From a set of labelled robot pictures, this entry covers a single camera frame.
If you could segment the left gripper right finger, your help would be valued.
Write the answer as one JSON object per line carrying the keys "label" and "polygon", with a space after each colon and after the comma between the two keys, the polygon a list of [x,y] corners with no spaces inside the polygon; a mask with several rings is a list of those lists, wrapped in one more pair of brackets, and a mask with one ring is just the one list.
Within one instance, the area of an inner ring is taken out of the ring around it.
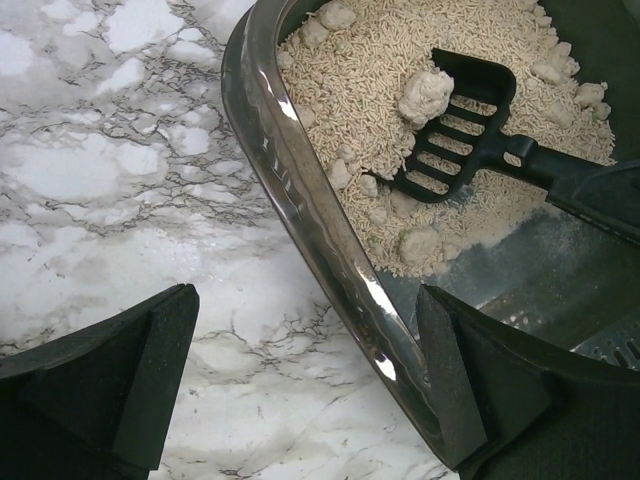
{"label": "left gripper right finger", "polygon": [[507,326],[445,290],[416,301],[435,427],[463,479],[635,479],[639,375]]}

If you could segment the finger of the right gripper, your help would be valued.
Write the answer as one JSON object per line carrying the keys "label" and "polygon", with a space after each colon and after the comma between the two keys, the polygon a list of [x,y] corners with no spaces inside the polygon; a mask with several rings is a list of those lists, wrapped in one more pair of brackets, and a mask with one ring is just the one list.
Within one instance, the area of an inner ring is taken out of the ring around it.
{"label": "finger of the right gripper", "polygon": [[602,231],[639,244],[638,160],[560,177],[546,200]]}

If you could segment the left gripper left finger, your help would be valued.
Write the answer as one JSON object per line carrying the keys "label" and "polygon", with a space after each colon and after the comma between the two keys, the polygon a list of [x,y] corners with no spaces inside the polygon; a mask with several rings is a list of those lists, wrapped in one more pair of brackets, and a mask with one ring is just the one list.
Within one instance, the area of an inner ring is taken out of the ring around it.
{"label": "left gripper left finger", "polygon": [[178,284],[1,361],[4,479],[146,479],[158,469],[199,312]]}

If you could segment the dark grey litter box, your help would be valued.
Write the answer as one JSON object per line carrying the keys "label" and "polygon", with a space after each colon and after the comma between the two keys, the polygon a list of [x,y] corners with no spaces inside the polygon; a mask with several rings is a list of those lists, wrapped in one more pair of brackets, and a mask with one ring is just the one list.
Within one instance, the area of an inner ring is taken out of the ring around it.
{"label": "dark grey litter box", "polygon": [[276,47],[312,1],[259,1],[233,30],[223,103],[236,137],[294,243],[347,329],[419,435],[428,402],[416,317],[435,286],[507,326],[639,375],[639,250],[556,210],[491,249],[473,248],[444,276],[377,274],[286,93]]}

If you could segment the black litter scoop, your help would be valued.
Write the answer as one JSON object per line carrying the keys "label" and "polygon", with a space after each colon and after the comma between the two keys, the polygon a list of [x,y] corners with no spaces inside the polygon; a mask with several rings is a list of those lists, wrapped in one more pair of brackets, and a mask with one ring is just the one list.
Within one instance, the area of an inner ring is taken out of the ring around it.
{"label": "black litter scoop", "polygon": [[502,127],[510,116],[516,93],[512,71],[495,62],[434,48],[435,65],[454,80],[454,96],[461,96],[495,108],[481,114],[453,104],[445,114],[481,126],[478,135],[447,126],[438,117],[415,135],[415,146],[405,167],[390,179],[378,174],[381,184],[423,203],[440,203],[468,185],[477,171],[489,169],[547,190],[554,174],[536,158],[547,150],[524,135],[506,135]]}

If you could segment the litter clump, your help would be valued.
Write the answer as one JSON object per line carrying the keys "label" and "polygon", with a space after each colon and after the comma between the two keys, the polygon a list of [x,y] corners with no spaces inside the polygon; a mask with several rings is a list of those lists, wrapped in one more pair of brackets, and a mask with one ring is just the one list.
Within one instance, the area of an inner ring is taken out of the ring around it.
{"label": "litter clump", "polygon": [[454,90],[454,79],[446,72],[416,72],[398,100],[398,111],[415,130],[442,115]]}

